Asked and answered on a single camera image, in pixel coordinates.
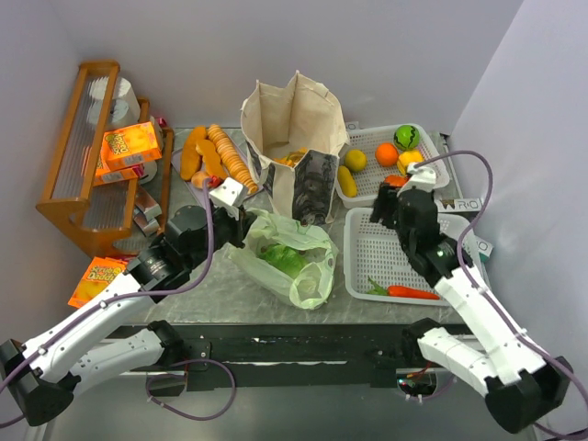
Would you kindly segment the orange carrot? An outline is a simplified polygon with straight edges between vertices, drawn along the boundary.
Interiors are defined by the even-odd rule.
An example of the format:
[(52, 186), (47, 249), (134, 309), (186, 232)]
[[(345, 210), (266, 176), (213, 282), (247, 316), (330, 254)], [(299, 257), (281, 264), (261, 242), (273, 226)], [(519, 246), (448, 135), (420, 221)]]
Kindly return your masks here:
[(372, 289), (368, 292), (368, 294), (371, 295), (402, 299), (440, 300), (440, 298), (433, 292), (398, 285), (390, 285), (387, 288), (384, 288), (371, 277), (369, 277), (367, 281), (372, 287)]

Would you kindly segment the napa cabbage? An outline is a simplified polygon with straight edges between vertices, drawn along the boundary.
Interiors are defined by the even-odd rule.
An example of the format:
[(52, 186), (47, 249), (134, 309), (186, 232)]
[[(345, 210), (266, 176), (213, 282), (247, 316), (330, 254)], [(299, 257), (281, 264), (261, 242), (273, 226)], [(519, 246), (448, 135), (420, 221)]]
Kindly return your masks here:
[(262, 247), (258, 257), (291, 278), (296, 278), (308, 264), (298, 250), (279, 243)]

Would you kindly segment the green plastic grocery bag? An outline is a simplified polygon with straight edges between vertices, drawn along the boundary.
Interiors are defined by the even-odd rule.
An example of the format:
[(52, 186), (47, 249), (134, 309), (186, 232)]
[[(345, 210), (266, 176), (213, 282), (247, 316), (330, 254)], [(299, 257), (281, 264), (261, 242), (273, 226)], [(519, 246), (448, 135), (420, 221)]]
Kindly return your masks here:
[(280, 301), (301, 310), (320, 308), (330, 297), (339, 250), (319, 226), (304, 225), (263, 209), (229, 258)]

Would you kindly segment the orange gummy snack bag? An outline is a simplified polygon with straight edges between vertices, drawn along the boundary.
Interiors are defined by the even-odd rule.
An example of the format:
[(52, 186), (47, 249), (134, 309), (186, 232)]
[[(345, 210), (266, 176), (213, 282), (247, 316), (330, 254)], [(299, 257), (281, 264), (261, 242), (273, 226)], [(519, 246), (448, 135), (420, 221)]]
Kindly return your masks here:
[(296, 151), (289, 152), (281, 158), (274, 159), (274, 162), (288, 167), (295, 167), (309, 150), (307, 148), (300, 148)]

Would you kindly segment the beige canvas tote bag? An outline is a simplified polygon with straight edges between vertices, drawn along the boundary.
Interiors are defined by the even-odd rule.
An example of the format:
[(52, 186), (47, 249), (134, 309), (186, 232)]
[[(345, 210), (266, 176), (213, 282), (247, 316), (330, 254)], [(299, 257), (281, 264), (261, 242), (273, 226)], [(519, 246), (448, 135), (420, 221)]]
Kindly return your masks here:
[[(249, 170), (273, 211), (310, 225), (332, 222), (339, 153), (349, 143), (337, 97), (302, 73), (284, 87), (257, 82), (240, 123)], [(309, 151), (295, 167), (274, 162), (300, 148)]]

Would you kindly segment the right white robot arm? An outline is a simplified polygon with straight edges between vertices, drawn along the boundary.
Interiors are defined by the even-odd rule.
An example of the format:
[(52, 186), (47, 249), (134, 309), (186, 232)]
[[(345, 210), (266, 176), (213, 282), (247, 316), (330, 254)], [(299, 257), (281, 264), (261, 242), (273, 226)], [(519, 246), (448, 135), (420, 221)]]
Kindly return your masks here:
[(382, 183), (370, 219), (395, 231), (411, 267), (463, 319), (482, 349), (431, 319), (411, 325), (403, 350), (446, 368), (484, 399), (492, 418), (516, 434), (561, 406), (571, 364), (526, 337), (484, 283), (458, 241), (441, 231), (431, 193)]

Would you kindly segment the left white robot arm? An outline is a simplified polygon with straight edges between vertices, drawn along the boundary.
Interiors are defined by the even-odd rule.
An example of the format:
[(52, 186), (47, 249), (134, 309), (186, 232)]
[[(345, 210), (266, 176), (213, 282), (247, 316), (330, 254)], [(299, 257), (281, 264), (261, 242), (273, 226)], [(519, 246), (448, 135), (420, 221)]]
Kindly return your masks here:
[(99, 342), (133, 313), (198, 285), (190, 275), (209, 269), (227, 243), (244, 246), (256, 216), (243, 208), (184, 206), (95, 298), (36, 338), (1, 345), (1, 388), (8, 390), (21, 419), (40, 426), (57, 417), (87, 390), (136, 368), (171, 368), (185, 355), (177, 330), (166, 321), (149, 323), (114, 344)]

